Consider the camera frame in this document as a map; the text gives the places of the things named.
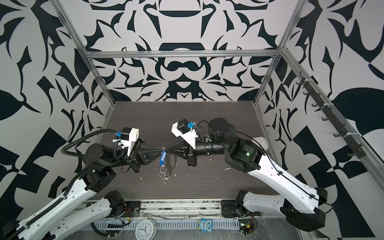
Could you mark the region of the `blue key tag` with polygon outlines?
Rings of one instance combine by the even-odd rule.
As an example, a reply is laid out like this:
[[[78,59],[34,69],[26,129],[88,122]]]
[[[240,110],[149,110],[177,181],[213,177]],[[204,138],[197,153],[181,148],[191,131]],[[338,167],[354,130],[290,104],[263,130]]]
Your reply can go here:
[[[159,160],[159,165],[164,166],[166,162],[167,153],[165,151],[162,151],[161,158]]]

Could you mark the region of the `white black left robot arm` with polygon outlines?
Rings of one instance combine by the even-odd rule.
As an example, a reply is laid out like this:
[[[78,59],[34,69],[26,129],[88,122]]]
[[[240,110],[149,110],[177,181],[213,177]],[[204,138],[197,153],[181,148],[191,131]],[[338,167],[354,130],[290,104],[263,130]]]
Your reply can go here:
[[[143,147],[142,141],[134,142],[132,151],[120,151],[92,144],[81,157],[86,166],[70,181],[62,194],[41,210],[21,221],[11,221],[4,228],[7,240],[62,240],[95,221],[125,214],[126,202],[118,191],[111,191],[83,210],[72,211],[84,201],[95,196],[115,178],[115,167],[130,166],[137,173],[142,165],[148,165],[163,157],[165,149]]]

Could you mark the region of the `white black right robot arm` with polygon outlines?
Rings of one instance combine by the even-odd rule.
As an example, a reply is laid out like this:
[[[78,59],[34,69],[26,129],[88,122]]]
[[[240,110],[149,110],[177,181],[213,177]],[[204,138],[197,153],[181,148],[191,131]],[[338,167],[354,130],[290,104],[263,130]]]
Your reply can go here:
[[[274,162],[256,140],[238,137],[235,126],[224,118],[208,123],[209,135],[203,140],[199,139],[198,128],[186,119],[174,123],[171,132],[183,140],[162,150],[160,162],[165,161],[166,154],[172,154],[195,167],[198,156],[222,155],[232,169],[264,182],[277,192],[276,196],[268,196],[239,191],[234,202],[239,215],[281,216],[306,232],[325,227],[326,213],[320,209],[328,203],[328,192],[324,188],[312,188],[293,177]]]

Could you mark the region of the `blue owl figure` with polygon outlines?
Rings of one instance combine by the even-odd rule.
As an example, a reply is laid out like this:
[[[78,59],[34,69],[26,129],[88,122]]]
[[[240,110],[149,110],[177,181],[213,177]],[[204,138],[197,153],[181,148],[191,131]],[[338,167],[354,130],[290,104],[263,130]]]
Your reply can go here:
[[[205,218],[198,220],[198,230],[200,230],[202,233],[212,233],[213,220]]]

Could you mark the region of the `round white analog clock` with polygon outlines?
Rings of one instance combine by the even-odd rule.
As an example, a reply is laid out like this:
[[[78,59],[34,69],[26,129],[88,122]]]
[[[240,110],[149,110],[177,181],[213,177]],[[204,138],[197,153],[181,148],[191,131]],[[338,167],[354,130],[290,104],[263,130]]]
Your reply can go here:
[[[153,240],[157,234],[157,223],[151,219],[145,219],[138,223],[135,231],[137,240]]]

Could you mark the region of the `small electronics board left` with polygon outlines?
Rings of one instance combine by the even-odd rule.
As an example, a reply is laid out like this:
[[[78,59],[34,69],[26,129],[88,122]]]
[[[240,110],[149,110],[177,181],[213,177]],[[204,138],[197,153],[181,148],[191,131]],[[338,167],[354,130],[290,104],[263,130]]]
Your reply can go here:
[[[129,227],[131,225],[131,218],[116,218],[114,220],[111,220],[107,223],[107,230],[117,230],[117,229],[124,229],[126,227]]]

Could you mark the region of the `small electronics board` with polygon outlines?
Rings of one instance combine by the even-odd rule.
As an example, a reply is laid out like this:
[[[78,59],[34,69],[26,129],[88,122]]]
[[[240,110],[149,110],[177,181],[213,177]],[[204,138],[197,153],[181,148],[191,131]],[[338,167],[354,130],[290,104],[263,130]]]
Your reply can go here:
[[[239,232],[242,235],[249,235],[257,228],[257,220],[255,217],[239,219]]]
[[[126,227],[129,227],[131,225],[131,218],[116,218],[114,220],[111,220],[107,223],[107,230],[117,230],[117,229],[124,229]]]

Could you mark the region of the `white square clock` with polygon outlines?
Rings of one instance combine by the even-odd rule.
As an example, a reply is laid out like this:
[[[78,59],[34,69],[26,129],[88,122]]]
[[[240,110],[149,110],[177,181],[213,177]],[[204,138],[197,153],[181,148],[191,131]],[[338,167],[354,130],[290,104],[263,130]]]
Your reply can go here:
[[[264,137],[256,137],[254,141],[259,143],[265,150],[269,148],[268,142]]]

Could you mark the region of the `small electronics board right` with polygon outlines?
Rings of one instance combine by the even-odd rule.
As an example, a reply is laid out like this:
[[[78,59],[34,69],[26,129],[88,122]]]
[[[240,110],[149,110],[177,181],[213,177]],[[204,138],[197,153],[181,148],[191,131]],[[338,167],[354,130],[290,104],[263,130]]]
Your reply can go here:
[[[242,235],[249,235],[257,228],[257,220],[255,217],[239,219],[239,232]]]

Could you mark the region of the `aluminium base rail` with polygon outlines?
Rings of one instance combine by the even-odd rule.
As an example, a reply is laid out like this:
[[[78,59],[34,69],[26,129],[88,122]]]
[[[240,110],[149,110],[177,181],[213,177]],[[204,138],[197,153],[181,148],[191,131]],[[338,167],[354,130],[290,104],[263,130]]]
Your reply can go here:
[[[189,219],[195,217],[237,218],[244,216],[234,199],[125,199],[121,217],[146,214],[161,219]]]

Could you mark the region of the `black wall hook rail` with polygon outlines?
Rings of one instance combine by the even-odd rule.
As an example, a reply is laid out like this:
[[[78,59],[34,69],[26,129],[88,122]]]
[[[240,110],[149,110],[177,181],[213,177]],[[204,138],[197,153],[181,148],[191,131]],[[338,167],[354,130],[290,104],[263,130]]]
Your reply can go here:
[[[306,96],[311,96],[315,103],[312,105],[323,112],[325,117],[323,121],[329,121],[336,129],[336,133],[333,134],[335,138],[342,138],[351,149],[350,153],[347,153],[349,157],[357,157],[362,159],[368,156],[368,151],[365,149],[361,140],[360,134],[353,130],[347,123],[346,118],[342,115],[335,104],[325,95],[315,80],[308,79],[300,71],[300,81],[297,83],[302,85],[306,92]]]

